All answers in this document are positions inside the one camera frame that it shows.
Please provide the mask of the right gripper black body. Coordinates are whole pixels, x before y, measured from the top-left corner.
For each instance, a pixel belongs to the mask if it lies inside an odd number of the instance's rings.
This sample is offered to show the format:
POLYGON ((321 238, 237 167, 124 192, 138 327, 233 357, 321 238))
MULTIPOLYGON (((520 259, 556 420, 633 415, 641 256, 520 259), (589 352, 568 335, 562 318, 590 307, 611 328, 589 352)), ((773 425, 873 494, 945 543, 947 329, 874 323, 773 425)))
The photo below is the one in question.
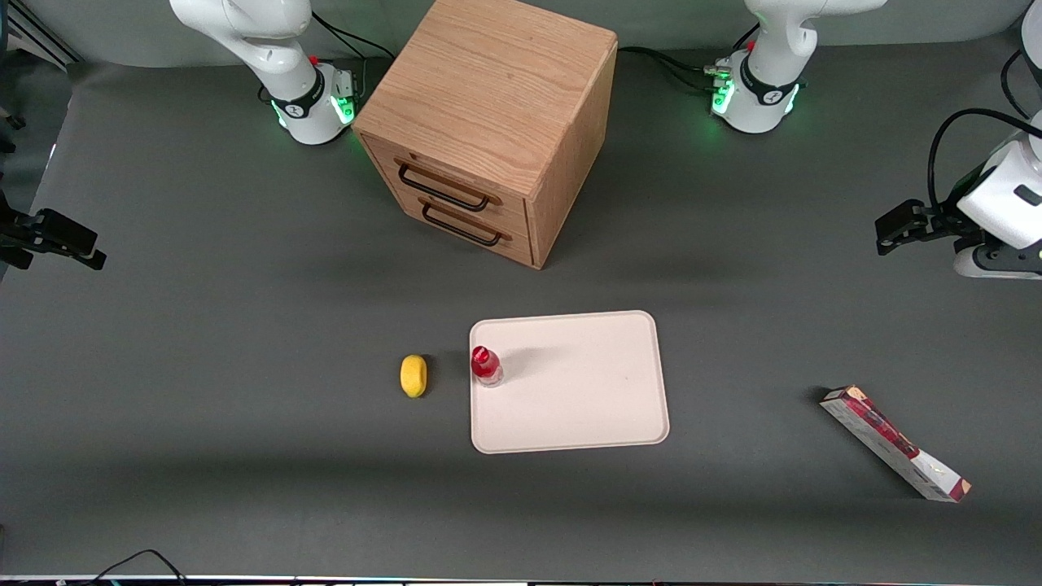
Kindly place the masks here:
POLYGON ((1 260, 4 264, 21 270, 30 267, 33 253, 28 245, 36 238, 31 230, 34 223, 36 216, 11 207, 1 190, 1 260))

